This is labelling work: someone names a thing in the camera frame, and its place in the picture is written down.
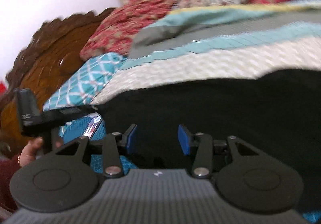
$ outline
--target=gold bracelet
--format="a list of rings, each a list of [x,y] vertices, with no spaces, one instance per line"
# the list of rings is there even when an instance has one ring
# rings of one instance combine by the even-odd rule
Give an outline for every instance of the gold bracelet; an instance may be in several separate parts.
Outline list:
[[[22,168],[22,166],[20,164],[20,155],[18,156],[18,163],[19,163],[20,168]]]

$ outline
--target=wooden headboard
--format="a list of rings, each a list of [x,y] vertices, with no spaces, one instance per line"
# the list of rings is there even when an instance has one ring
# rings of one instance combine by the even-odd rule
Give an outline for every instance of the wooden headboard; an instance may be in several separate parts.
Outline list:
[[[20,134],[14,90],[30,88],[42,110],[44,102],[83,65],[79,52],[113,10],[108,8],[97,16],[88,12],[45,22],[28,47],[18,54],[6,76],[9,89],[0,97],[0,142],[9,144],[11,152],[7,156],[19,153],[28,140]]]

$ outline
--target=maroon sleeve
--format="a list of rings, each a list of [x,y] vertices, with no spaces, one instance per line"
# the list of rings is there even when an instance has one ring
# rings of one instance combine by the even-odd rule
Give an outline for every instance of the maroon sleeve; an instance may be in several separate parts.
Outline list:
[[[9,183],[18,169],[20,169],[18,155],[11,160],[0,162],[0,207],[11,213],[17,209],[17,205],[11,196]]]

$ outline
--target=hand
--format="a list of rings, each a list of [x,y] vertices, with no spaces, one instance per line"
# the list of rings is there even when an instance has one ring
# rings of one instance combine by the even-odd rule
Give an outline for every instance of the hand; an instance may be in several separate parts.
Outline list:
[[[62,139],[56,142],[56,147],[60,147],[63,144]],[[24,167],[36,159],[37,152],[41,149],[43,145],[43,138],[37,137],[28,142],[28,144],[24,147],[20,155],[20,165]]]

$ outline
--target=black garment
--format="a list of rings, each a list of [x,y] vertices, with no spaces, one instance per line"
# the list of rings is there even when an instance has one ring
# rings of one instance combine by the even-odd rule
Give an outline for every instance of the black garment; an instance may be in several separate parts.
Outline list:
[[[320,97],[320,72],[282,70],[258,80],[200,80],[128,91],[106,103],[103,117],[107,133],[138,125],[135,152],[147,159],[129,157],[138,167],[190,168],[177,139],[179,124],[215,139],[236,135],[296,169],[305,181],[300,210],[320,210]]]

